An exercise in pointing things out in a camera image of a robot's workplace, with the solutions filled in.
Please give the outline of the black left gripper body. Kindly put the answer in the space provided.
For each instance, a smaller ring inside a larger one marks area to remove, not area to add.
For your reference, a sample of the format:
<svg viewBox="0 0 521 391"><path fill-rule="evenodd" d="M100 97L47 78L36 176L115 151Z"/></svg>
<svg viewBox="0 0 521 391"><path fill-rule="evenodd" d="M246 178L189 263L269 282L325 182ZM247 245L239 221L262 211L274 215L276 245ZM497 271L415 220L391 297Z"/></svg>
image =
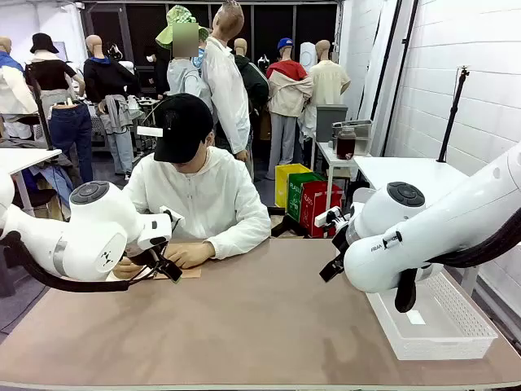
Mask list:
<svg viewBox="0 0 521 391"><path fill-rule="evenodd" d="M166 267L169 262L164 257L164 250L167 245L167 242L163 242L148 249L141 249L136 244L129 244L125 249L125 256L137 266L161 269Z"/></svg>

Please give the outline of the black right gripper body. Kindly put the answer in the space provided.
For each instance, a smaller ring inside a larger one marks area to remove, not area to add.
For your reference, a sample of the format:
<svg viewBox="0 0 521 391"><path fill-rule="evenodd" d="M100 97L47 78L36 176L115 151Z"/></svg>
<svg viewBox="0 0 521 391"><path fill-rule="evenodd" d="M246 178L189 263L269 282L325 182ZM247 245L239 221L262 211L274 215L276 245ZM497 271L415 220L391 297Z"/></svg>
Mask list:
<svg viewBox="0 0 521 391"><path fill-rule="evenodd" d="M332 244L336 248L336 256L333 258L333 261L342 261L344 259L344 254L349 247L348 228L349 221L344 219L337 219L335 221L335 235Z"/></svg>

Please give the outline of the person's right hand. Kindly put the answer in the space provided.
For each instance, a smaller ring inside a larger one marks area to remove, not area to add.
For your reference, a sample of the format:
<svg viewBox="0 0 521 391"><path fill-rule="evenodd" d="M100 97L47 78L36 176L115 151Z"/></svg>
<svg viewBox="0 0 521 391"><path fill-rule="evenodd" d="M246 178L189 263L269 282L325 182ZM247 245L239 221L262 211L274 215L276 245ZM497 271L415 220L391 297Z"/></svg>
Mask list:
<svg viewBox="0 0 521 391"><path fill-rule="evenodd" d="M134 264L129 258L123 257L112 270L118 279L132 279L143 270L143 266Z"/></svg>

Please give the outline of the person's left hand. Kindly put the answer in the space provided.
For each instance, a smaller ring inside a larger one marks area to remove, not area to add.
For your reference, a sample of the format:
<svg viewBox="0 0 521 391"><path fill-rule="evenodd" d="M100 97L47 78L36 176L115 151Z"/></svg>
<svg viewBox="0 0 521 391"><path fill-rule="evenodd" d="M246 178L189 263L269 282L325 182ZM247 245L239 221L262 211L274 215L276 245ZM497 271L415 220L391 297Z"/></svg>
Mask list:
<svg viewBox="0 0 521 391"><path fill-rule="evenodd" d="M200 266L215 254L209 242L169 244L164 251L164 257L182 270Z"/></svg>

